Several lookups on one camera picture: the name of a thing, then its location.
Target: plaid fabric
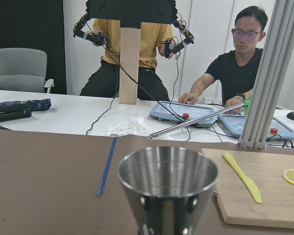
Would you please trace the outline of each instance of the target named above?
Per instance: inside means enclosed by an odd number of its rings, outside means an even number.
[[[10,106],[13,104],[25,104],[25,103],[31,104],[31,108],[29,109],[30,111],[44,111],[44,110],[48,110],[51,106],[50,99],[42,99],[42,100],[34,99],[34,100],[27,100],[27,101],[6,101],[6,102],[0,103],[0,107]]]

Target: wristwatch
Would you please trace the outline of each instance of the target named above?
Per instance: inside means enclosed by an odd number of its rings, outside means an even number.
[[[243,100],[245,100],[245,95],[243,93],[237,93],[236,95],[240,96],[243,98]]]

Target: wooden stand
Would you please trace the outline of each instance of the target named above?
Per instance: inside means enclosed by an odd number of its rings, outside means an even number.
[[[137,82],[141,30],[121,28],[120,63],[123,69]],[[120,104],[136,104],[137,85],[120,69]]]

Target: black hair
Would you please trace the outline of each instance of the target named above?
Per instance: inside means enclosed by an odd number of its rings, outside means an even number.
[[[260,25],[261,25],[261,31],[264,31],[267,21],[268,21],[268,16],[266,15],[265,11],[258,7],[258,6],[249,6],[245,9],[243,9],[237,16],[235,19],[235,23],[236,21],[239,20],[240,18],[244,17],[244,16],[253,16],[256,18],[256,20],[259,21]]]

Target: man's ear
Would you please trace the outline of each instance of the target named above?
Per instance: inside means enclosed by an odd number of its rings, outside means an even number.
[[[260,42],[266,35],[266,32],[261,32],[260,33],[260,38],[258,39],[258,42]]]

